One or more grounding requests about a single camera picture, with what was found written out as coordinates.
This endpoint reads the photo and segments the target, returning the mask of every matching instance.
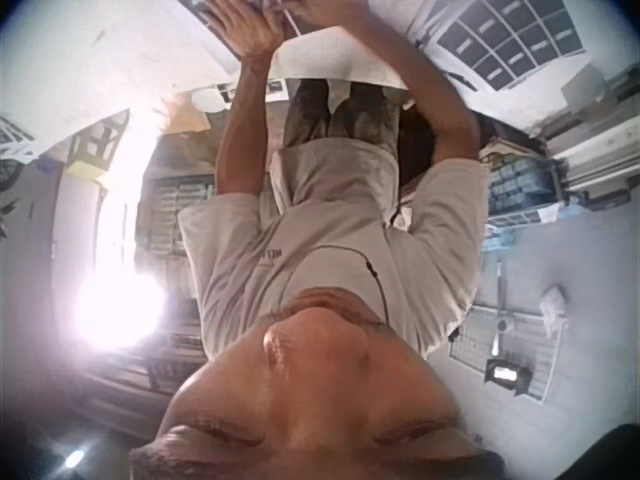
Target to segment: man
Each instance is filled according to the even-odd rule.
[[[265,85],[279,14],[211,0],[242,59],[217,196],[182,213],[210,362],[173,399],[134,478],[497,478],[421,355],[474,295],[487,173],[473,117],[437,69],[359,0],[287,4],[345,28],[400,74],[437,134],[409,232],[394,210],[397,109],[356,84],[331,116],[303,81],[271,165],[281,215],[261,228]]]

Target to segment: vent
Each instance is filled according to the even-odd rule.
[[[427,21],[424,40],[442,25],[438,21],[442,17],[438,2]],[[583,50],[562,0],[476,0],[440,36],[438,45],[495,90]]]

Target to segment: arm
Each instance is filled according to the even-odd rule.
[[[209,0],[209,23],[241,58],[240,80],[216,162],[216,191],[259,195],[267,157],[265,93],[273,53],[284,33],[275,12],[246,0]]]
[[[366,1],[297,0],[290,5],[316,23],[343,26],[398,72],[436,133],[434,164],[448,158],[478,158],[477,125],[456,89],[427,57],[369,13]]]

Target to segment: t-shirt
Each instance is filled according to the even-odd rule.
[[[432,167],[407,232],[387,226],[397,164],[373,145],[329,138],[288,148],[274,158],[271,178],[280,215],[264,227],[250,194],[220,195],[180,214],[210,358],[313,287],[358,295],[422,355],[464,319],[487,220],[488,171],[478,161]]]

